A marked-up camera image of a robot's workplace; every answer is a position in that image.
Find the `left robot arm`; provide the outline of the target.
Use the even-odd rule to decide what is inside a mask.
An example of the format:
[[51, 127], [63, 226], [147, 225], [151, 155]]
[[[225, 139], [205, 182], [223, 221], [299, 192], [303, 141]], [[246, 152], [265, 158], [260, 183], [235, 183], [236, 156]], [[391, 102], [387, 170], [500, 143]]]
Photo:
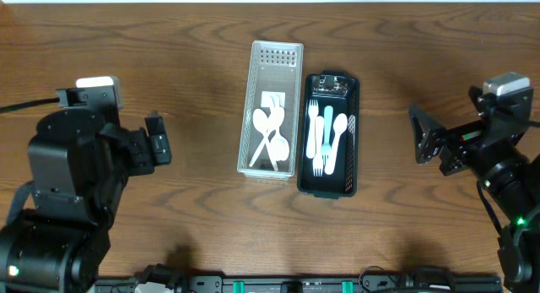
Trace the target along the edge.
[[163, 118], [145, 123], [128, 131], [85, 109], [39, 121], [27, 148], [33, 179], [16, 192], [1, 229], [3, 292], [90, 289], [129, 177], [171, 162]]

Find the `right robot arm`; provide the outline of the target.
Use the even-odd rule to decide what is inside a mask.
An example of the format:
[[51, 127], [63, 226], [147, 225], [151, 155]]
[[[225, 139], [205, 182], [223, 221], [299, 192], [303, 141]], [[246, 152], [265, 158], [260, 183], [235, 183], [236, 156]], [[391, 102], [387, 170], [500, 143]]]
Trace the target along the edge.
[[504, 285], [512, 292], [539, 290], [539, 161], [529, 160], [517, 144], [528, 128], [533, 88], [505, 95], [471, 87], [469, 97], [479, 119], [447, 129], [426, 111], [409, 108], [415, 160], [440, 158], [440, 172], [471, 171], [498, 235], [497, 252]]

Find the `white spoon group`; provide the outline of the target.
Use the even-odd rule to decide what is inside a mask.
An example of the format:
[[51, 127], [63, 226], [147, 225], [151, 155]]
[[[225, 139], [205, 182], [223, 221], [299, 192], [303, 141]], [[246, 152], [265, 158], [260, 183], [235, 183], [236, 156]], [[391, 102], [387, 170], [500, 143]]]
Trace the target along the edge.
[[344, 113], [338, 114], [336, 119], [333, 122], [332, 128], [334, 132], [334, 138], [332, 141], [331, 152], [325, 164], [325, 169], [324, 169], [324, 172], [327, 175], [332, 175], [335, 170], [339, 141], [340, 141], [341, 135], [346, 131], [347, 127], [348, 127], [347, 116]]

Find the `white fork group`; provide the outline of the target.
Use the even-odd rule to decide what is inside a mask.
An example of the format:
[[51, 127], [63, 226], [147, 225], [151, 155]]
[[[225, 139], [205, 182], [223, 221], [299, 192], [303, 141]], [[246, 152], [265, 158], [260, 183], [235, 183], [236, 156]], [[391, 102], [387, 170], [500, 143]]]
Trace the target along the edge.
[[306, 157], [313, 159], [316, 155], [316, 118], [319, 116], [319, 106], [317, 100], [309, 100], [307, 113], [310, 124], [306, 144]]
[[322, 116], [316, 117], [316, 154], [312, 161], [313, 166], [313, 176], [320, 177], [322, 176], [324, 162], [322, 158], [322, 144], [323, 144], [323, 135], [324, 135], [324, 118]]

